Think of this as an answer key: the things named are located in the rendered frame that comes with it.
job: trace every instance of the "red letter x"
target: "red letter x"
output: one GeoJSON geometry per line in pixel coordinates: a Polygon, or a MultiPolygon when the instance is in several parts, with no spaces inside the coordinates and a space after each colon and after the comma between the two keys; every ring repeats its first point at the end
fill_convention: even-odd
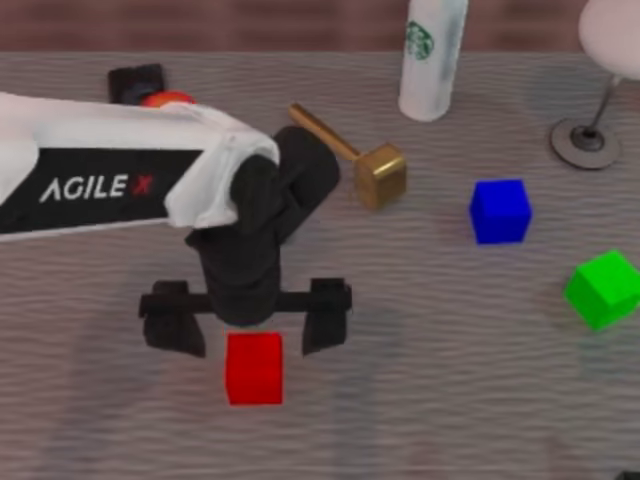
{"type": "Polygon", "coordinates": [[[138,175],[138,183],[133,187],[134,195],[146,195],[151,189],[153,175],[138,175]]]}

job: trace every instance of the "blue cube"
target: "blue cube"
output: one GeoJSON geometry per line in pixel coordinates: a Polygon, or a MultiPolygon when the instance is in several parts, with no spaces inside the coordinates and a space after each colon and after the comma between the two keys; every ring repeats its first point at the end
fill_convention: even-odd
{"type": "Polygon", "coordinates": [[[478,244],[521,243],[533,217],[522,180],[478,182],[469,213],[478,244]]]}

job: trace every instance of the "logo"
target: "logo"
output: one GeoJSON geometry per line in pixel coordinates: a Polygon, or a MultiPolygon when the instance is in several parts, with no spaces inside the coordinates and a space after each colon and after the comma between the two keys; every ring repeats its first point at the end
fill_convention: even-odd
{"type": "Polygon", "coordinates": [[[435,48],[435,41],[422,25],[410,21],[407,25],[407,53],[419,61],[428,59],[435,48]]]}
{"type": "MultiPolygon", "coordinates": [[[[152,175],[138,175],[131,186],[134,196],[148,195],[151,191],[152,175]]],[[[60,202],[62,200],[101,200],[106,198],[120,198],[127,191],[129,175],[121,174],[113,177],[105,175],[91,175],[71,177],[68,180],[54,178],[40,197],[39,203],[47,201],[60,202]]]]}

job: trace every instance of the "lamp base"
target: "lamp base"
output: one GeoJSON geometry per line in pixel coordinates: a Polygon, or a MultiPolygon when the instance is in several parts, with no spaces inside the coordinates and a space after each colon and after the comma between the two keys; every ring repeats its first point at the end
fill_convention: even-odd
{"type": "Polygon", "coordinates": [[[600,126],[589,132],[587,122],[563,120],[551,132],[551,147],[565,162],[583,170],[603,170],[622,156],[613,131],[600,126]]]}

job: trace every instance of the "hammer head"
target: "hammer head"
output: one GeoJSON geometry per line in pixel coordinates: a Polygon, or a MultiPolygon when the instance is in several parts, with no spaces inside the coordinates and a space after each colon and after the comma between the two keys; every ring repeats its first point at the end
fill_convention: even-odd
{"type": "Polygon", "coordinates": [[[379,210],[407,191],[407,163],[390,143],[361,155],[355,162],[356,191],[370,210],[379,210]]]}

